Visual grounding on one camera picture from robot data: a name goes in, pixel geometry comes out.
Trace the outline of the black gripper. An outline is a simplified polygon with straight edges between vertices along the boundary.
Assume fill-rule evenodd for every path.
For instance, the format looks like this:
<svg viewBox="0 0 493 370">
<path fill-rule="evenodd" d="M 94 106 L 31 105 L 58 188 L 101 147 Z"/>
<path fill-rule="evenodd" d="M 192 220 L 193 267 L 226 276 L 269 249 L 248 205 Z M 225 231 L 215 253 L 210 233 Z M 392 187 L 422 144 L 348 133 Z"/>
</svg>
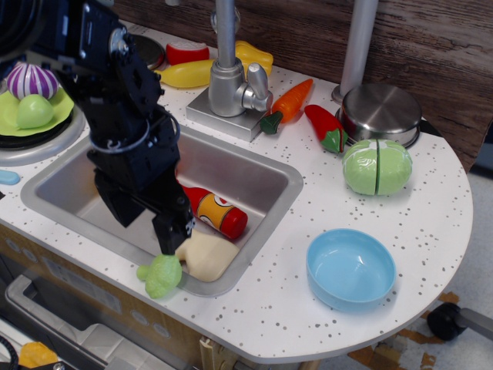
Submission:
<svg viewBox="0 0 493 370">
<path fill-rule="evenodd" d="M 179 125 L 164 109 L 130 122 L 135 139 L 121 133 L 101 138 L 92 130 L 88 159 L 96 166 L 96 189 L 123 227 L 151 210 L 161 253 L 173 255 L 195 227 L 190 201 L 176 180 Z"/>
</svg>

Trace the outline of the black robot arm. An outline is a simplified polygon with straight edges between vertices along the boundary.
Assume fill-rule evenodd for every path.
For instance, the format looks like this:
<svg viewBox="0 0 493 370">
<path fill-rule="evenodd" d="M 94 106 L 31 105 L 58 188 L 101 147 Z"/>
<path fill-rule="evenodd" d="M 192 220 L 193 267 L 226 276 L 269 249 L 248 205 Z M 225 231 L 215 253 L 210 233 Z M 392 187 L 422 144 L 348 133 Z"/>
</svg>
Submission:
<svg viewBox="0 0 493 370">
<path fill-rule="evenodd" d="M 2 75 L 21 61 L 53 71 L 82 110 L 96 188 L 114 218 L 128 226 L 152 211 L 161 251 L 173 254 L 194 225 L 176 180 L 180 127 L 118 16 L 97 1 L 3 1 Z"/>
</svg>

